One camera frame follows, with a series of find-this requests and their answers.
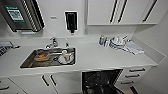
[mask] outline wall-mounted dispenser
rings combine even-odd
[[[67,30],[70,30],[71,35],[74,35],[77,30],[77,12],[65,12]]]
[[[36,0],[0,0],[0,12],[13,32],[38,32],[44,27]]]

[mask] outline white cabinet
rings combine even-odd
[[[0,78],[0,94],[26,94],[8,78]]]
[[[87,25],[157,24],[168,0],[88,0]]]
[[[28,94],[82,93],[81,72],[10,77]]]
[[[81,72],[52,74],[58,94],[82,94]]]
[[[128,87],[136,84],[148,70],[150,70],[151,66],[137,66],[137,67],[129,67],[124,68],[122,73],[120,74],[117,82],[115,84],[116,87]]]
[[[115,18],[118,3],[115,0],[88,0],[87,25],[112,25],[110,20]]]
[[[88,0],[87,25],[138,24],[149,0]]]
[[[150,0],[141,17],[141,24],[157,24],[168,10],[168,0]]]
[[[114,24],[138,24],[149,0],[120,0]]]
[[[28,94],[57,94],[49,75],[24,75],[10,79]]]

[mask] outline soap dispenser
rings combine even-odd
[[[77,30],[77,12],[65,12],[67,30],[70,31],[71,35],[74,35]]]

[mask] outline white wall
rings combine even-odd
[[[159,24],[138,26],[134,37],[166,56],[157,67],[152,68],[137,84],[137,90],[140,94],[167,94],[168,11]]]
[[[84,35],[84,0],[37,0],[45,27],[35,35],[22,35],[20,32],[11,32],[7,23],[0,14],[0,38],[42,38],[42,37],[70,37],[66,30],[65,11],[78,12],[78,27],[74,36]]]
[[[101,34],[104,35],[128,35],[131,37],[137,26],[86,26],[87,1],[86,0],[37,0],[45,27],[35,35],[22,35],[21,32],[11,31],[4,18],[0,14],[0,39],[34,39],[85,37]],[[74,36],[66,30],[65,11],[78,12],[78,30]]]

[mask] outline sticker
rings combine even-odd
[[[17,7],[9,5],[5,5],[5,7],[14,22],[24,22],[24,19]]]

